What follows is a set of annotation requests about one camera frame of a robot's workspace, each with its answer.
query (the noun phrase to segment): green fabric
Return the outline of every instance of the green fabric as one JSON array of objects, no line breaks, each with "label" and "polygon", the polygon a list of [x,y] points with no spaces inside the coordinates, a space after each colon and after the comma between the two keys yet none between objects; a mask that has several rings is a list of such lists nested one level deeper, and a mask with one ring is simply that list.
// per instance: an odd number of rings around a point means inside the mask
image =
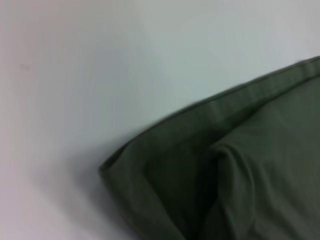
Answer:
[{"label": "green fabric", "polygon": [[319,57],[303,61],[119,149],[99,173],[126,221],[145,240],[319,238],[319,75]]}]

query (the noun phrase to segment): white wall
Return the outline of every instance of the white wall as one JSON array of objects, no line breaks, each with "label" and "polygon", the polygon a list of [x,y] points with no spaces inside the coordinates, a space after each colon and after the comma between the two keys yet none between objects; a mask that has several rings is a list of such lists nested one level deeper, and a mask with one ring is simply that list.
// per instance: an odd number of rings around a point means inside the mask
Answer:
[{"label": "white wall", "polygon": [[137,239],[96,174],[147,126],[320,53],[317,0],[0,0],[0,239]]}]

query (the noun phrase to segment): white surface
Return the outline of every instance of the white surface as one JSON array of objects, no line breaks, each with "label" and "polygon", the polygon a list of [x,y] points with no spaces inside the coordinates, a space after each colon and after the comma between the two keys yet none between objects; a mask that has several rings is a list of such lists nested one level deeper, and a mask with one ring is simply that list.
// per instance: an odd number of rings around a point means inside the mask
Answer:
[{"label": "white surface", "polygon": [[0,0],[0,239],[137,239],[98,165],[191,103],[320,53],[314,0]]}]

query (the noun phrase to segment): olive green cloth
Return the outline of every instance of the olive green cloth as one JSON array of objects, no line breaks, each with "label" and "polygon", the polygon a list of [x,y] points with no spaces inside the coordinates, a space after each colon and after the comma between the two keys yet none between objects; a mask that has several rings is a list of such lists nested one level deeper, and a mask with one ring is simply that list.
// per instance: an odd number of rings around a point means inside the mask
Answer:
[{"label": "olive green cloth", "polygon": [[214,144],[216,201],[235,239],[320,239],[319,123],[315,78],[269,102]]},{"label": "olive green cloth", "polygon": [[144,240],[320,235],[320,58],[199,102],[99,169]]}]

